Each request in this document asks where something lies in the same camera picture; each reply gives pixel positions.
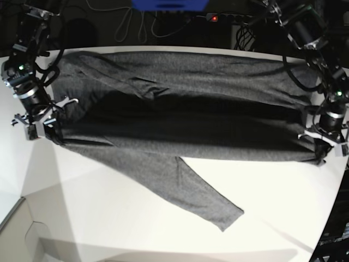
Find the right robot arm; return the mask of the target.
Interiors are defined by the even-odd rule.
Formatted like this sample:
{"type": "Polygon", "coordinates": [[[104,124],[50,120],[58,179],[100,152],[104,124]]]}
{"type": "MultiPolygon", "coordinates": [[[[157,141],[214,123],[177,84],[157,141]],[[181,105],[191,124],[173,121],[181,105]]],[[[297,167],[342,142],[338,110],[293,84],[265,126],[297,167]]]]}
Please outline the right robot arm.
{"type": "Polygon", "coordinates": [[[65,21],[61,13],[67,1],[25,1],[27,11],[17,28],[16,41],[10,56],[2,64],[1,77],[4,84],[13,90],[23,105],[26,114],[16,115],[12,125],[22,122],[31,126],[43,117],[43,114],[55,108],[45,87],[55,81],[60,69],[58,63],[65,49],[66,35],[62,46],[51,65],[43,69],[36,63],[39,56],[48,57],[46,41],[50,35],[50,22],[53,17],[60,18],[65,32],[65,21]]]}

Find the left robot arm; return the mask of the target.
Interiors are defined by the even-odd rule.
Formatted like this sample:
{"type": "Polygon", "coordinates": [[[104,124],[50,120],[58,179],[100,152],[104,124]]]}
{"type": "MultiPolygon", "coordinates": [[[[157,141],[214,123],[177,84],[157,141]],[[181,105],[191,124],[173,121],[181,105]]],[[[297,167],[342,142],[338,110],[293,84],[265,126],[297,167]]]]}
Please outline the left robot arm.
{"type": "Polygon", "coordinates": [[[293,74],[287,58],[282,61],[287,74],[303,91],[324,94],[324,101],[314,115],[319,115],[313,129],[321,135],[338,135],[347,127],[344,123],[348,104],[348,76],[335,55],[326,24],[311,4],[297,1],[263,1],[263,16],[273,16],[275,23],[283,28],[289,41],[306,56],[310,69],[316,72],[321,83],[306,87],[293,74]]]}

